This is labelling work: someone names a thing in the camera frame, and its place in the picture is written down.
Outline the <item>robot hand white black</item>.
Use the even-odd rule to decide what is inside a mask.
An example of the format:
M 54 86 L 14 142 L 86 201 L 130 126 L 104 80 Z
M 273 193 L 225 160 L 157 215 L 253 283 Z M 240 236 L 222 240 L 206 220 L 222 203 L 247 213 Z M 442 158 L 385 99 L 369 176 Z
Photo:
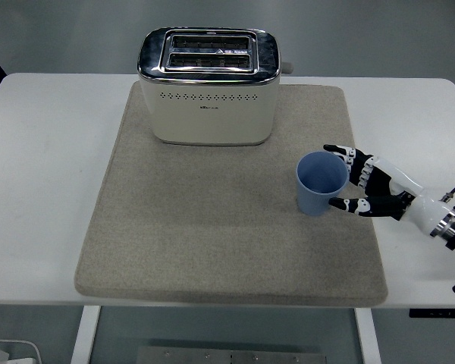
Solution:
M 399 168 L 353 147 L 325 144 L 323 149 L 342 159 L 349 171 L 349 181 L 365 194 L 363 198 L 331 198 L 331 206 L 363 217 L 412 222 L 432 237 L 443 233 L 452 209 L 430 196 L 428 189 Z

